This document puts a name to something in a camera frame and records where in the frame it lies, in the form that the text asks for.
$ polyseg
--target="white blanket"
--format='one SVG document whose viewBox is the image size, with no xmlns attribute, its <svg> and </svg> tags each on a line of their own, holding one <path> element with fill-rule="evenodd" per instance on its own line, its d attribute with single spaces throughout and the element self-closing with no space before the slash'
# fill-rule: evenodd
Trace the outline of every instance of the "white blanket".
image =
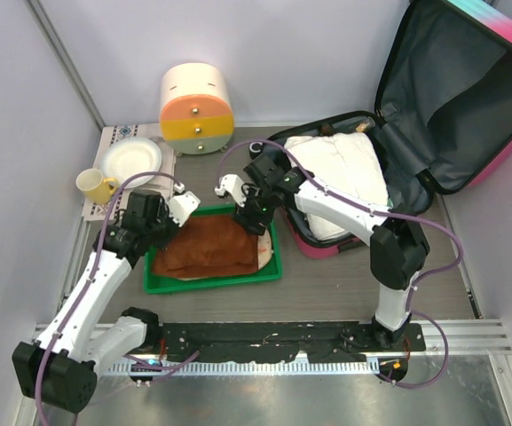
<svg viewBox="0 0 512 426">
<path fill-rule="evenodd" d="M 338 133 L 332 137 L 315 138 L 296 136 L 288 139 L 285 148 L 328 185 L 364 201 L 382 206 L 388 204 L 388 188 L 380 163 L 372 142 L 364 133 Z M 320 241 L 347 233 L 321 217 L 307 215 L 307 220 Z"/>
</svg>

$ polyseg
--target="mug handle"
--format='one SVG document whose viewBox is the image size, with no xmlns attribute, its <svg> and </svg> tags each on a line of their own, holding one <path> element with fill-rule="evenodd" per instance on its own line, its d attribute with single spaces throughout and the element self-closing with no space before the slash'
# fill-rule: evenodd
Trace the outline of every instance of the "mug handle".
<svg viewBox="0 0 512 426">
<path fill-rule="evenodd" d="M 115 177 L 108 177 L 108 178 L 104 179 L 104 183 L 111 186 L 110 195 L 114 195 L 115 190 L 120 185 Z"/>
</svg>

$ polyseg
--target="gray wood tabletop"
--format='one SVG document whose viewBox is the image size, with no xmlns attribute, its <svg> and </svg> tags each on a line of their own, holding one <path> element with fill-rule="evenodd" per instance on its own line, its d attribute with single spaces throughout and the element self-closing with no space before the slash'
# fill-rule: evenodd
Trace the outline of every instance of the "gray wood tabletop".
<svg viewBox="0 0 512 426">
<path fill-rule="evenodd" d="M 266 138 L 282 128 L 237 129 L 233 143 Z M 222 203 L 214 195 L 217 165 L 222 153 L 184 155 L 177 159 L 175 174 L 186 188 L 201 198 L 204 206 Z M 249 162 L 248 149 L 232 153 L 225 172 L 239 173 Z M 444 223 L 437 203 L 424 216 Z M 366 247 L 346 251 L 328 259 L 313 260 L 297 248 L 285 219 L 276 215 L 283 263 L 283 278 L 261 284 L 248 284 L 210 290 L 188 291 L 166 296 L 148 295 L 143 289 L 143 260 L 112 297 L 101 321 L 115 322 L 130 307 L 157 312 L 162 321 L 296 321 L 369 320 L 374 315 L 378 283 L 369 270 Z M 425 269 L 453 261 L 451 242 L 442 233 L 424 228 L 431 246 Z M 98 232 L 91 226 L 86 257 Z M 420 285 L 413 307 L 436 319 L 474 318 L 461 274 L 458 270 L 428 278 Z"/>
</svg>

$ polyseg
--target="suitcase lid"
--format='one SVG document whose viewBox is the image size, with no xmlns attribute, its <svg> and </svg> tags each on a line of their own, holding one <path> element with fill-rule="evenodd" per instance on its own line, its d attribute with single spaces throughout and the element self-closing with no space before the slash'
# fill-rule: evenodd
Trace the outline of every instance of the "suitcase lid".
<svg viewBox="0 0 512 426">
<path fill-rule="evenodd" d="M 414 0 L 375 98 L 405 173 L 455 193 L 512 141 L 512 21 L 482 0 Z"/>
</svg>

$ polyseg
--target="white plate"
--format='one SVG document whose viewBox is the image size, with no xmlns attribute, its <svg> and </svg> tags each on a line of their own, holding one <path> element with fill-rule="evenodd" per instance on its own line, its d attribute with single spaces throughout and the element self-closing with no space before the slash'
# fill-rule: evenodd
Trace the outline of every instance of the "white plate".
<svg viewBox="0 0 512 426">
<path fill-rule="evenodd" d="M 144 171 L 159 171 L 161 149 L 147 138 L 127 138 L 108 148 L 102 158 L 100 169 L 108 178 L 116 178 L 121 185 L 127 178 Z M 154 176 L 139 177 L 126 188 L 135 188 L 153 179 Z"/>
</svg>

